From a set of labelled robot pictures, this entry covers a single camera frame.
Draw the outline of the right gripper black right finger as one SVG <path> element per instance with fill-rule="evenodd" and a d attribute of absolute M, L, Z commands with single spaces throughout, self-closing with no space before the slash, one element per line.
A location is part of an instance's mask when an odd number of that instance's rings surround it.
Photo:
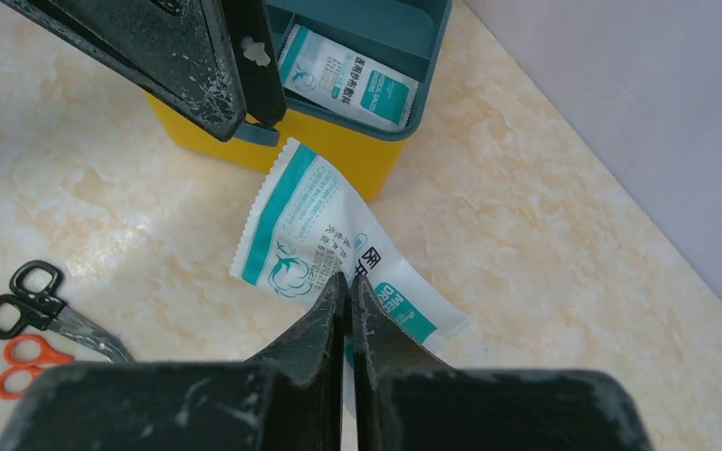
<path fill-rule="evenodd" d="M 458 369 L 383 310 L 368 278 L 350 296 L 360 449 L 651 449 L 633 399 L 604 372 Z"/>

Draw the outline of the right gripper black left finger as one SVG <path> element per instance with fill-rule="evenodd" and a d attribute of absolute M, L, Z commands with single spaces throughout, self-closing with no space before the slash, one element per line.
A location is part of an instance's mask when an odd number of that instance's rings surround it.
<path fill-rule="evenodd" d="M 337 450 L 346 278 L 242 362 L 73 363 L 18 402 L 0 450 Z"/>

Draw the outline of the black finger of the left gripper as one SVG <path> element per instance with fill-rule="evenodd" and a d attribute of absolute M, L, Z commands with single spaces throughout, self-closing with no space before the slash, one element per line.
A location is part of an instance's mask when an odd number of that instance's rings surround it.
<path fill-rule="evenodd" d="M 222 8 L 247 113 L 267 127 L 286 114 L 266 3 L 225 0 Z"/>
<path fill-rule="evenodd" d="M 201 130 L 229 140 L 247 113 L 219 1 L 10 0 Z"/>

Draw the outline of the gauze packet teal white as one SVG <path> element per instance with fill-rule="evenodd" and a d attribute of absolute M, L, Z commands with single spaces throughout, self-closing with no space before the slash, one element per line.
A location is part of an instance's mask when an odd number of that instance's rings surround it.
<path fill-rule="evenodd" d="M 229 273 L 310 308 L 336 272 L 368 278 L 383 310 L 437 351 L 467 317 L 395 247 L 338 169 L 291 138 L 252 204 Z"/>
<path fill-rule="evenodd" d="M 296 24 L 279 58 L 283 86 L 339 116 L 385 131 L 403 130 L 419 81 Z"/>

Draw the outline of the teal divided plastic tray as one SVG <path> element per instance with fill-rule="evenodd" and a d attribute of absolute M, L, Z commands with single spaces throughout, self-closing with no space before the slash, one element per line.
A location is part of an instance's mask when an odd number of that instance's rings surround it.
<path fill-rule="evenodd" d="M 282 51 L 292 27 L 300 24 L 419 82 L 409 121 L 397 132 L 350 120 L 286 91 L 290 113 L 302 113 L 383 141 L 403 141 L 416 131 L 447 28 L 450 1 L 271 0 L 266 7 L 277 52 Z"/>

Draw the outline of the orange handled small scissors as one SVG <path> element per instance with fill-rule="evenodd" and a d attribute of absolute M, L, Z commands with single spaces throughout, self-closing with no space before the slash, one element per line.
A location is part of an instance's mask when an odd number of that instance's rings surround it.
<path fill-rule="evenodd" d="M 38 348 L 38 354 L 32 359 L 19 359 L 14 355 L 15 350 L 22 344 L 33 343 Z M 11 338 L 5 345 L 3 357 L 8 368 L 0 375 L 0 399 L 16 400 L 34 380 L 50 365 L 65 365 L 74 360 L 74 357 L 53 348 L 42 336 L 38 334 L 21 334 Z M 7 381 L 17 373 L 27 373 L 30 377 L 28 384 L 22 390 L 10 391 Z"/>

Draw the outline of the black handled scissors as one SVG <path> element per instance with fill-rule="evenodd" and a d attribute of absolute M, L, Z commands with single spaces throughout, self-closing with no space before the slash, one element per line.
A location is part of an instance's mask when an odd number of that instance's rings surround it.
<path fill-rule="evenodd" d="M 43 288 L 28 288 L 24 281 L 31 272 L 45 272 L 50 280 Z M 51 331 L 94 350 L 113 363 L 129 363 L 132 355 L 114 334 L 109 333 L 85 315 L 77 312 L 58 297 L 57 291 L 64 280 L 63 272 L 43 260 L 24 263 L 10 278 L 9 293 L 0 295 L 0 308 L 9 305 L 18 311 L 15 323 L 0 327 L 0 339 L 17 337 L 31 326 L 39 331 Z"/>

